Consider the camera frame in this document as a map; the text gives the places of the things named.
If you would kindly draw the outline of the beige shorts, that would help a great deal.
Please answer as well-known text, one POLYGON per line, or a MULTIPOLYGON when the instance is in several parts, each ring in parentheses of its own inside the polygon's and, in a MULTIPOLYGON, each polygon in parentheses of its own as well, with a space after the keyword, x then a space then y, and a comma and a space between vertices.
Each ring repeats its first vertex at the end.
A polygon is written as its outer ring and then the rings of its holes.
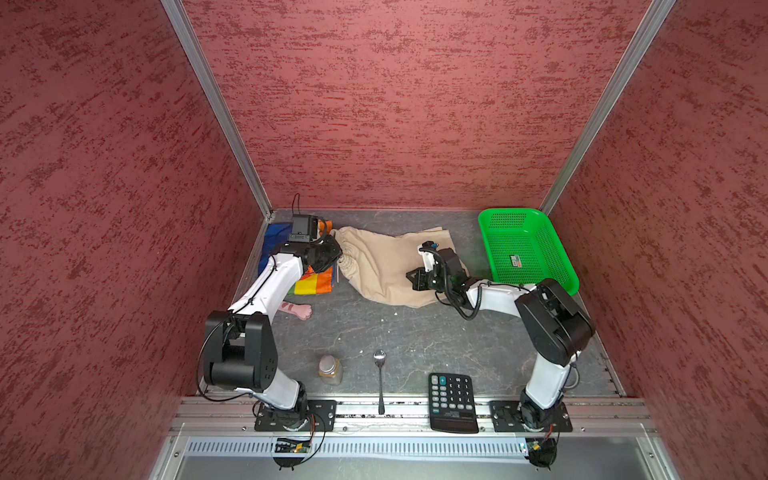
POLYGON ((418 248, 426 241, 452 248, 450 232, 440 227, 399 236, 354 227, 332 232, 341 247, 341 274, 365 299, 390 306, 421 308, 434 304, 429 291, 416 291, 406 274, 424 265, 418 248))

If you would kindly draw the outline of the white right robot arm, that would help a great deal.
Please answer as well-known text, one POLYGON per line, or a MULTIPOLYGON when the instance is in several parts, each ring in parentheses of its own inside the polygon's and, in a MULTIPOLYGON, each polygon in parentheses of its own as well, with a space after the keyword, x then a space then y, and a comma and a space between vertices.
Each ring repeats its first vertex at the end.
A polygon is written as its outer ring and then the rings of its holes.
POLYGON ((518 418, 528 431, 552 426, 571 371, 595 333, 586 311, 555 279, 526 286, 497 283, 469 276, 450 248, 426 241, 418 252, 423 265, 406 274, 413 290, 432 291, 466 321, 482 311, 522 321, 536 359, 520 394, 518 418))

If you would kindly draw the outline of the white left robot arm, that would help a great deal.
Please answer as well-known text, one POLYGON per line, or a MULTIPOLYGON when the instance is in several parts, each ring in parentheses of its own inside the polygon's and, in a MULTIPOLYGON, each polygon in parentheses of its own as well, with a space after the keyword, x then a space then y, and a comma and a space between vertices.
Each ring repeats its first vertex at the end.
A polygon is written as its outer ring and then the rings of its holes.
POLYGON ((198 355, 204 382, 234 391, 236 398, 255 397, 286 430, 303 428, 310 416, 306 389, 278 368, 272 321, 302 276, 326 271, 341 255, 330 234, 280 246, 243 297, 206 319, 198 355))

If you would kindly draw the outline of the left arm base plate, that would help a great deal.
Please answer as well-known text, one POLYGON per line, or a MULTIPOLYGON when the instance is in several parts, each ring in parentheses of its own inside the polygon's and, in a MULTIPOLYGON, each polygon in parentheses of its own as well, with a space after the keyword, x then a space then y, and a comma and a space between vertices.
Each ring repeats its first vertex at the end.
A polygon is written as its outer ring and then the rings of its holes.
POLYGON ((334 429, 338 402, 335 400, 310 399, 306 418, 299 422, 289 411, 276 410, 260 404, 256 410, 254 430, 257 432, 310 433, 312 427, 320 432, 334 429))

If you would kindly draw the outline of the rainbow striped shorts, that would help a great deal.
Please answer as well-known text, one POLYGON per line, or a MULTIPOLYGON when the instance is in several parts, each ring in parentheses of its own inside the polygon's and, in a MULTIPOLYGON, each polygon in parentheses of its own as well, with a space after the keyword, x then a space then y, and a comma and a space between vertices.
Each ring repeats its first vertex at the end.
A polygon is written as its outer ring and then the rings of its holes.
MULTIPOLYGON (((268 257, 273 250, 288 240, 290 223, 275 223, 267 227, 258 265, 258 274, 261 274, 267 266, 268 257)), ((331 293, 339 280, 337 265, 333 264, 327 270, 318 273, 309 270, 289 290, 290 295, 309 296, 331 293)))

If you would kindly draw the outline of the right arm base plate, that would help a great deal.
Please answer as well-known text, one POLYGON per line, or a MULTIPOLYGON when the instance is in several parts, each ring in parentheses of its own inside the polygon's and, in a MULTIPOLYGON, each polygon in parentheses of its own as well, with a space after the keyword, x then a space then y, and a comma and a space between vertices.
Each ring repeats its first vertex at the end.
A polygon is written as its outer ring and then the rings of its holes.
POLYGON ((542 409, 530 400, 490 401, 490 418, 497 433, 571 433, 573 425, 562 401, 542 409))

